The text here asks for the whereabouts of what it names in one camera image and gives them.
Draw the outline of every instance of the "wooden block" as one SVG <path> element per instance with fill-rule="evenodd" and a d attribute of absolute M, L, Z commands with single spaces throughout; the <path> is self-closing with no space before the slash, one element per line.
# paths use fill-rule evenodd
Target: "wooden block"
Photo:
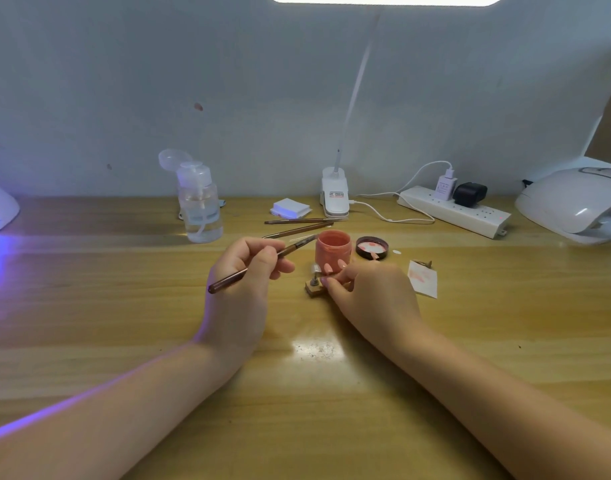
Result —
<path fill-rule="evenodd" d="M 317 285 L 313 285 L 310 280 L 305 282 L 305 291 L 308 292 L 310 298 L 314 298 L 315 296 L 321 296 L 326 293 L 326 287 L 322 286 L 321 282 L 317 280 Z"/>

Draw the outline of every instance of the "person's left hand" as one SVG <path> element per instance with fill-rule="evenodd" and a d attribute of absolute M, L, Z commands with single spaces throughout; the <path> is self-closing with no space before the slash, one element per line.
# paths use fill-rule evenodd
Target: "person's left hand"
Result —
<path fill-rule="evenodd" d="M 285 242 L 277 239 L 244 237 L 231 244 L 210 270 L 207 282 L 214 283 L 248 268 L 240 282 L 216 294 L 205 290 L 203 323 L 195 337 L 197 343 L 234 361 L 237 369 L 263 335 L 269 280 L 294 271 L 292 261 L 277 259 L 283 248 Z"/>

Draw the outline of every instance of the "hand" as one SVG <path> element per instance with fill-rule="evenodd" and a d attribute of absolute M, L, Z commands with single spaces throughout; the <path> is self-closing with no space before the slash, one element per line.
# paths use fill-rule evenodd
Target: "hand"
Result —
<path fill-rule="evenodd" d="M 216 294 L 205 291 L 203 323 L 195 341 L 228 356 L 238 369 L 252 355 L 265 328 L 269 280 L 292 273 L 294 263 L 277 259 L 285 242 L 244 237 L 230 245 L 210 270 L 208 283 L 248 268 L 243 279 Z"/>
<path fill-rule="evenodd" d="M 408 277 L 393 264 L 355 261 L 322 278 L 330 296 L 365 339 L 386 356 L 424 327 Z"/>

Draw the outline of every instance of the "desk lamp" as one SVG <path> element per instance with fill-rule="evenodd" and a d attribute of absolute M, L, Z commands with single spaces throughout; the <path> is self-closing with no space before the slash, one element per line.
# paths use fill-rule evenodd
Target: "desk lamp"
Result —
<path fill-rule="evenodd" d="M 279 3 L 297 3 L 297 4 L 334 4 L 334 5 L 376 5 L 376 6 L 468 6 L 468 7 L 484 7 L 490 6 L 499 0 L 275 0 Z M 374 41 L 375 31 L 379 24 L 382 8 L 378 10 L 374 17 L 370 29 L 370 39 L 368 46 L 363 54 L 359 73 L 354 84 L 352 97 L 350 98 L 350 106 L 346 113 L 346 118 L 343 123 L 342 134 L 337 147 L 337 157 L 333 167 L 324 168 L 321 179 L 321 194 L 320 203 L 324 206 L 324 214 L 326 217 L 348 217 L 350 213 L 350 201 L 348 195 L 348 180 L 345 177 L 345 172 L 340 168 L 343 154 L 343 141 L 350 122 L 350 116 L 354 109 L 354 104 L 357 100 L 361 80 L 366 69 L 366 64 L 370 58 L 372 43 Z"/>

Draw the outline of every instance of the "power socket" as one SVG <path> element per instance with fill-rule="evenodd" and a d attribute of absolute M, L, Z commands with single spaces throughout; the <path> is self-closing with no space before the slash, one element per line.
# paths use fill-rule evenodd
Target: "power socket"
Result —
<path fill-rule="evenodd" d="M 413 187 L 401 192 L 397 203 L 409 209 L 414 206 L 440 221 L 485 235 L 490 239 L 494 239 L 497 235 L 506 235 L 505 225 L 510 217 L 508 212 L 485 205 L 476 205 L 472 208 L 463 207 L 457 205 L 454 200 L 445 201 L 434 198 L 433 193 L 434 191 L 424 187 Z"/>

